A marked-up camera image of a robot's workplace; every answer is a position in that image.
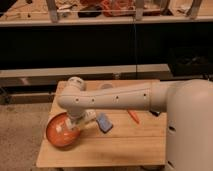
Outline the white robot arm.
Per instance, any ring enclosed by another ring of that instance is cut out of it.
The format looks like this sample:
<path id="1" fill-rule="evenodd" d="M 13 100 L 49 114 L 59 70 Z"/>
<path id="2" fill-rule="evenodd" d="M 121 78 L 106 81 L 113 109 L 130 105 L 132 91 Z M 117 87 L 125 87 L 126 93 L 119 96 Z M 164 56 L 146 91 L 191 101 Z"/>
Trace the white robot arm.
<path id="1" fill-rule="evenodd" d="M 213 171 L 213 82 L 203 79 L 145 82 L 88 91 L 79 77 L 68 80 L 58 104 L 73 120 L 87 109 L 165 112 L 165 171 Z"/>

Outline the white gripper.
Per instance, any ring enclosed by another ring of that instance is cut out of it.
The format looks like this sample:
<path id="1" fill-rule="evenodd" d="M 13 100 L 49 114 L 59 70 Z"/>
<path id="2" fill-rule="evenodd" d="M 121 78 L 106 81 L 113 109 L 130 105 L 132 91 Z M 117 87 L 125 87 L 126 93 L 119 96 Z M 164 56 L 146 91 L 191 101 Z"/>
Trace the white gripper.
<path id="1" fill-rule="evenodd" d="M 96 112 L 94 110 L 86 110 L 80 117 L 69 116 L 66 120 L 72 123 L 88 122 L 91 123 L 96 120 Z"/>

